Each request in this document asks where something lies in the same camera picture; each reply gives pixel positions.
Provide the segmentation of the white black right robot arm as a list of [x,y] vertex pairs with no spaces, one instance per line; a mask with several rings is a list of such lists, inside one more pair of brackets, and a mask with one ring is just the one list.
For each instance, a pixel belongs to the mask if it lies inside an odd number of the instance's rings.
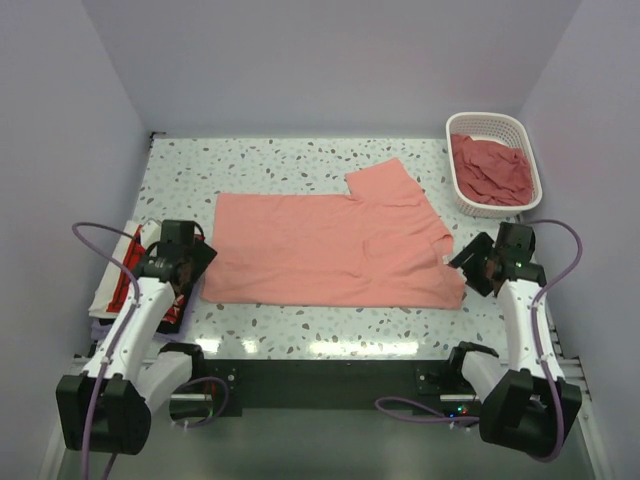
[[495,238],[477,235],[450,261],[467,286],[496,298],[504,316],[508,361],[500,363],[489,347],[462,342],[450,354],[445,379],[456,392],[475,391],[483,441],[550,462],[564,445],[582,394],[560,367],[546,312],[548,292],[571,270],[548,279],[534,260],[535,246],[531,226],[503,222]]

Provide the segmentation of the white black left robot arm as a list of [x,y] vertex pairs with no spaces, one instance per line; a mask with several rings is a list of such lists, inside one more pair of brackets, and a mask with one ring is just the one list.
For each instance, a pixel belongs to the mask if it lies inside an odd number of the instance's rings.
[[78,374],[55,391],[70,450],[138,454],[154,412],[177,389],[200,390],[207,380],[202,348],[168,343],[151,366],[143,361],[157,328],[179,296],[189,297],[217,253],[192,220],[165,220],[160,236],[133,267],[105,258],[129,280],[123,306],[102,345]]

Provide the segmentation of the salmon pink t shirt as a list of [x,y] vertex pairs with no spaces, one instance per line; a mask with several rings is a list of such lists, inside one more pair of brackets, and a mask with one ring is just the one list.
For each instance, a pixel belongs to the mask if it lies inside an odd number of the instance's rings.
[[346,194],[221,193],[210,303],[457,310],[453,236],[401,161],[347,174]]

